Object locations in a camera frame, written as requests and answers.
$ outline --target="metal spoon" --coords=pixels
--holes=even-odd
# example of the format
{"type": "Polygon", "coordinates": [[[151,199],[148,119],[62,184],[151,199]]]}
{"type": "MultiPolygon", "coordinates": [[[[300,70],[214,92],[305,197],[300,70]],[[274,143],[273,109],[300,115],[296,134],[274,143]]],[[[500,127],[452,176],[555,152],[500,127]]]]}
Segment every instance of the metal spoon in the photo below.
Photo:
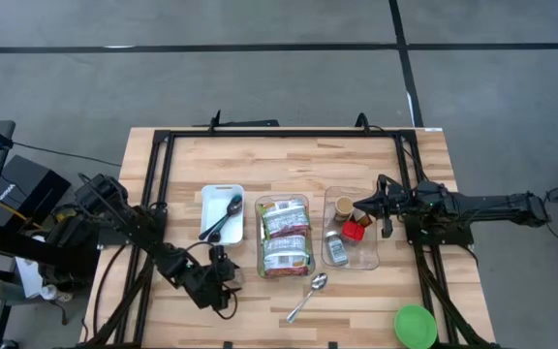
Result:
{"type": "Polygon", "coordinates": [[[305,303],[309,301],[309,298],[314,294],[314,292],[324,289],[327,281],[328,281],[328,275],[326,275],[324,272],[319,273],[318,275],[316,275],[316,277],[314,277],[311,280],[311,290],[309,291],[305,299],[302,300],[294,310],[292,310],[290,315],[288,315],[288,323],[291,324],[292,322],[295,321],[296,315],[298,315],[300,309],[302,309],[305,303]]]}
{"type": "Polygon", "coordinates": [[[206,229],[200,234],[200,241],[204,241],[206,237],[208,242],[219,242],[221,240],[221,228],[225,225],[225,222],[234,215],[239,214],[242,211],[242,196],[235,195],[228,204],[227,213],[219,219],[218,222],[214,223],[212,227],[206,229]]]}

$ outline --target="silver spoon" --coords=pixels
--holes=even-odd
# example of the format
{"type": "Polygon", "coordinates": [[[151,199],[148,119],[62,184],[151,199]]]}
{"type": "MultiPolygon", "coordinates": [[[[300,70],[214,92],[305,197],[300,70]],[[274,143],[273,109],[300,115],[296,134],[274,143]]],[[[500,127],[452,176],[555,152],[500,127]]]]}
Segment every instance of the silver spoon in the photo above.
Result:
{"type": "Polygon", "coordinates": [[[314,277],[311,280],[311,290],[309,291],[305,299],[302,300],[294,310],[292,310],[290,315],[288,315],[289,324],[295,321],[296,315],[298,315],[298,312],[300,311],[300,309],[302,309],[305,303],[309,301],[309,298],[314,294],[314,292],[324,289],[327,280],[328,280],[328,275],[326,275],[324,272],[319,273],[318,275],[316,275],[316,277],[314,277]]]}

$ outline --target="wooden tabletop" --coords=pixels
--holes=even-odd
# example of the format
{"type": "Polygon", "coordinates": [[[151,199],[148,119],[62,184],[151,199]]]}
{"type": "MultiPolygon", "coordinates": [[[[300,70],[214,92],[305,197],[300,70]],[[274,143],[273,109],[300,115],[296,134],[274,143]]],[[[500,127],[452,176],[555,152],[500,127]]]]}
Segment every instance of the wooden tabletop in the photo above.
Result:
{"type": "MultiPolygon", "coordinates": [[[[131,205],[140,201],[153,133],[152,128],[131,130],[120,173],[131,205]]],[[[417,135],[427,176],[456,190],[443,132],[417,129],[417,135]]],[[[407,161],[414,175],[410,158],[407,161]]],[[[242,185],[246,191],[244,241],[227,252],[242,267],[244,284],[238,292],[236,315],[225,321],[210,308],[197,309],[183,290],[174,290],[155,272],[143,347],[221,347],[224,341],[233,342],[236,348],[326,347],[329,341],[339,342],[340,347],[401,347],[393,331],[393,317],[405,304],[421,304],[415,256],[403,226],[394,220],[391,238],[379,239],[381,263],[375,270],[333,270],[322,263],[320,255],[325,190],[336,185],[374,189],[378,174],[400,179],[395,146],[390,139],[177,139],[170,169],[165,241],[176,246],[197,241],[201,190],[206,184],[242,185]],[[266,280],[256,272],[254,202],[260,196],[286,193],[302,194],[309,200],[315,273],[328,274],[327,286],[307,303],[293,324],[287,323],[286,316],[308,291],[310,278],[266,280]]],[[[90,329],[98,282],[115,250],[108,248],[101,254],[85,319],[90,329]]],[[[442,246],[441,250],[452,300],[477,333],[493,341],[475,261],[456,246],[442,246]]],[[[202,263],[207,262],[206,248],[193,251],[202,263]]],[[[109,272],[101,295],[99,325],[107,320],[122,296],[129,253],[127,248],[109,272]]],[[[445,340],[442,312],[436,305],[439,334],[445,340]]],[[[129,316],[129,339],[136,312],[134,305],[129,316]]]]}

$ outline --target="green bowl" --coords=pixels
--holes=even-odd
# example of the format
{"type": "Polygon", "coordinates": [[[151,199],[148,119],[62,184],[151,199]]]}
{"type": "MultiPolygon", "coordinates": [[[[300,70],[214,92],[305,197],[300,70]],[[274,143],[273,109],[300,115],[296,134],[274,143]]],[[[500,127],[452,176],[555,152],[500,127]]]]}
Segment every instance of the green bowl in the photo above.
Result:
{"type": "Polygon", "coordinates": [[[421,305],[406,305],[395,314],[395,334],[410,349],[427,349],[438,335],[436,320],[421,305]]]}

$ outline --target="black box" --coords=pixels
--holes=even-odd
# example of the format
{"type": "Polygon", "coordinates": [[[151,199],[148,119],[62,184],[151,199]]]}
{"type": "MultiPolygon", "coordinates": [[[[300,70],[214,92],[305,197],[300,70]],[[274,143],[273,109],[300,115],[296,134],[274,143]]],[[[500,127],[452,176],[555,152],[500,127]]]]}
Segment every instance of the black box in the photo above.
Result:
{"type": "MultiPolygon", "coordinates": [[[[59,174],[16,155],[1,173],[0,201],[41,224],[69,187],[59,174]]],[[[15,233],[23,225],[20,217],[0,205],[0,227],[15,233]]]]}

